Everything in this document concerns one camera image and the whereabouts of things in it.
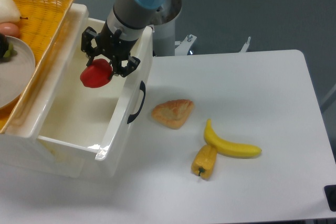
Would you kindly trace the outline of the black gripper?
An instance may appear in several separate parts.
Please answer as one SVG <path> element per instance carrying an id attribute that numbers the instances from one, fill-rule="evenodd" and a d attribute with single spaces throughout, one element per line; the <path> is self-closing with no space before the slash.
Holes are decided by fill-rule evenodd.
<path id="1" fill-rule="evenodd" d="M 137 39 L 123 40 L 121 39 L 122 35 L 123 32 L 120 29 L 112 32 L 107 22 L 99 34 L 88 26 L 81 35 L 81 51 L 86 54 L 88 59 L 86 66 L 90 66 L 95 57 L 102 54 L 110 60 L 109 65 L 112 67 L 109 80 L 113 76 L 124 78 L 134 72 L 141 63 L 140 59 L 130 55 Z M 92 41 L 97 43 L 95 47 L 92 46 Z"/>

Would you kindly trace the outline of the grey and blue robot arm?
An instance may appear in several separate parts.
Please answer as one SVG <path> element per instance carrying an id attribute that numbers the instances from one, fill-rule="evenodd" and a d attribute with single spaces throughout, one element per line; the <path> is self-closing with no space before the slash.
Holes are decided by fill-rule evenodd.
<path id="1" fill-rule="evenodd" d="M 165 0 L 115 0 L 101 32 L 87 27 L 81 37 L 81 51 L 88 57 L 80 79 L 86 87 L 114 75 L 126 77 L 136 70 L 140 60 L 131 49 Z"/>

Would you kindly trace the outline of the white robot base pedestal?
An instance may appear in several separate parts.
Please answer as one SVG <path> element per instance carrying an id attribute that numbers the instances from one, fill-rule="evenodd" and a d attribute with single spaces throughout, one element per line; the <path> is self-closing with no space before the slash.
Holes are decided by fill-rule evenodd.
<path id="1" fill-rule="evenodd" d="M 182 0 L 165 0 L 151 20 L 155 56 L 175 55 L 175 22 L 182 10 Z"/>

